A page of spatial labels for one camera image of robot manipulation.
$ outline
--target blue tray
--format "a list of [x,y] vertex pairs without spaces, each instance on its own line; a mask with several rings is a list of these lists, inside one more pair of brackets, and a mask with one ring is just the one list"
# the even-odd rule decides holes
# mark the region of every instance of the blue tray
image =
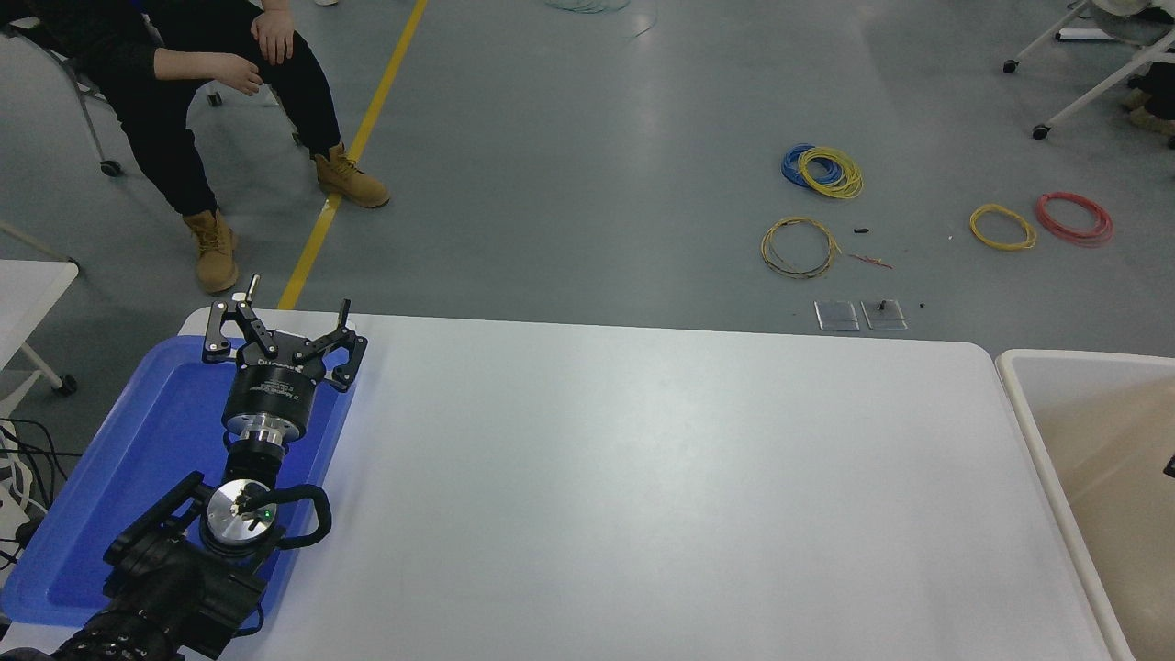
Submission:
[[[0,593],[14,621],[81,627],[109,601],[102,584],[112,567],[102,554],[119,533],[193,471],[219,486],[227,457],[220,418],[235,364],[203,365],[202,344],[181,336],[143,358]],[[350,402],[350,393],[318,389],[278,487],[322,484]],[[301,503],[282,507],[277,520],[288,534],[306,534],[313,513]],[[276,612],[295,553],[275,552],[257,572],[269,581],[267,616]]]

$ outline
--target chair wheel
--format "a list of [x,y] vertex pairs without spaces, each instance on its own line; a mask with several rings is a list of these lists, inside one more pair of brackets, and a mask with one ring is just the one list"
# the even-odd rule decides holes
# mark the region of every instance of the chair wheel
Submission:
[[63,375],[61,377],[61,387],[53,389],[53,392],[63,398],[68,398],[78,392],[78,380],[74,379],[72,375]]

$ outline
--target yellow wire coil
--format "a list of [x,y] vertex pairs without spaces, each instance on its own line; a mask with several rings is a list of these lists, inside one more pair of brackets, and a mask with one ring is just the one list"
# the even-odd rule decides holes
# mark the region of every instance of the yellow wire coil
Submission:
[[[812,176],[808,171],[808,163],[814,158],[828,158],[830,161],[840,166],[840,178],[832,183],[820,183]],[[818,193],[822,193],[830,197],[837,197],[838,200],[851,200],[861,194],[865,189],[865,180],[861,177],[861,169],[857,167],[857,162],[848,156],[848,154],[841,151],[840,149],[833,149],[832,147],[813,147],[807,151],[800,154],[798,161],[795,161],[795,169],[800,171],[800,176],[804,181],[807,181],[808,186]]]
[[[824,257],[824,262],[820,265],[807,270],[798,270],[788,263],[787,259],[781,257],[778,251],[776,251],[776,231],[790,224],[800,223],[807,223],[815,227],[824,232],[824,237],[828,242],[828,254]],[[832,268],[832,261],[839,251],[840,245],[837,243],[837,238],[832,235],[832,231],[830,231],[827,227],[817,220],[801,215],[785,217],[772,224],[771,229],[763,235],[763,241],[759,242],[759,254],[763,255],[763,261],[767,264],[767,267],[780,275],[786,275],[787,277],[794,277],[797,279],[811,279],[824,275],[830,268]]]
[[[999,241],[992,241],[987,236],[983,236],[983,234],[979,230],[979,216],[986,213],[1002,214],[1019,222],[1020,227],[1025,230],[1025,240],[1019,243],[1000,243]],[[1036,244],[1036,229],[1028,224],[1028,221],[1025,220],[1023,216],[1013,210],[1006,209],[1000,204],[983,204],[975,209],[975,213],[971,214],[971,232],[983,243],[998,250],[1027,250]]]

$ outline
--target red wire coil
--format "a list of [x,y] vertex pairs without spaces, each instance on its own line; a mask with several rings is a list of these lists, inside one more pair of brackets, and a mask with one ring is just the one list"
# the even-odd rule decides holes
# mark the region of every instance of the red wire coil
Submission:
[[[1066,200],[1092,213],[1095,218],[1093,229],[1074,229],[1053,220],[1053,216],[1048,215],[1048,211],[1045,209],[1045,204],[1049,200]],[[1104,245],[1114,237],[1114,221],[1110,220],[1106,209],[1101,208],[1093,200],[1082,197],[1075,193],[1046,193],[1041,195],[1036,200],[1036,220],[1040,221],[1045,229],[1082,248]]]

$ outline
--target coiled wire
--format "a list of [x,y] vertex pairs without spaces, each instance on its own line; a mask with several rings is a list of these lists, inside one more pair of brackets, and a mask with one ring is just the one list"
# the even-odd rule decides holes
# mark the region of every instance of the coiled wire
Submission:
[[[801,223],[807,223],[819,229],[824,234],[825,241],[828,243],[828,252],[825,255],[820,265],[807,270],[795,268],[776,250],[776,231],[791,224]],[[771,229],[763,235],[763,241],[759,242],[759,254],[763,255],[764,263],[766,263],[771,270],[797,279],[811,279],[824,275],[830,268],[832,268],[832,262],[837,257],[838,252],[840,252],[840,245],[837,243],[837,238],[832,235],[832,231],[830,231],[828,228],[819,221],[801,215],[788,216],[772,224]]]
[[[983,236],[983,234],[979,230],[979,217],[986,213],[1002,214],[1020,223],[1020,227],[1025,230],[1025,240],[1019,243],[1000,243],[999,241],[993,241],[987,236]],[[998,250],[1027,250],[1036,244],[1036,229],[1028,224],[1028,221],[1025,220],[1023,216],[1013,210],[1006,209],[1000,204],[983,204],[975,209],[975,213],[971,214],[971,232],[985,244]]]
[[[788,181],[791,181],[797,186],[803,186],[804,188],[811,188],[811,186],[808,186],[808,182],[804,180],[804,175],[800,174],[798,162],[800,160],[801,154],[804,154],[808,149],[814,149],[814,148],[815,144],[808,144],[806,142],[801,142],[788,149],[786,154],[784,154],[784,160],[783,162],[779,163],[779,170],[784,174],[785,177],[787,177]],[[840,166],[837,164],[837,161],[825,157],[814,160],[815,162],[822,164],[826,170],[824,174],[815,177],[817,181],[827,186],[830,183],[835,183],[837,181],[840,180],[842,170],[840,169]]]
[[[1094,216],[1093,229],[1074,229],[1053,220],[1053,216],[1045,209],[1045,204],[1047,204],[1049,200],[1066,200],[1092,213]],[[1048,229],[1062,240],[1068,241],[1074,245],[1081,245],[1082,248],[1097,248],[1100,245],[1104,245],[1110,241],[1110,238],[1114,237],[1114,221],[1109,217],[1106,209],[1101,208],[1101,205],[1093,200],[1082,197],[1075,193],[1060,191],[1046,193],[1041,195],[1040,198],[1036,200],[1036,220],[1040,221],[1045,229]]]
[[[814,161],[820,160],[831,161],[840,167],[840,176],[831,182],[824,183],[820,178],[808,168],[808,164]],[[865,180],[861,176],[861,170],[857,167],[857,162],[848,156],[848,154],[841,151],[840,149],[833,149],[832,147],[812,147],[811,149],[800,154],[799,160],[795,163],[795,168],[799,169],[800,176],[807,182],[808,187],[813,190],[827,195],[830,197],[837,197],[838,200],[851,200],[861,194],[865,189]]]
[[631,0],[543,0],[548,7],[575,12],[577,14],[603,14],[619,12],[629,6]]

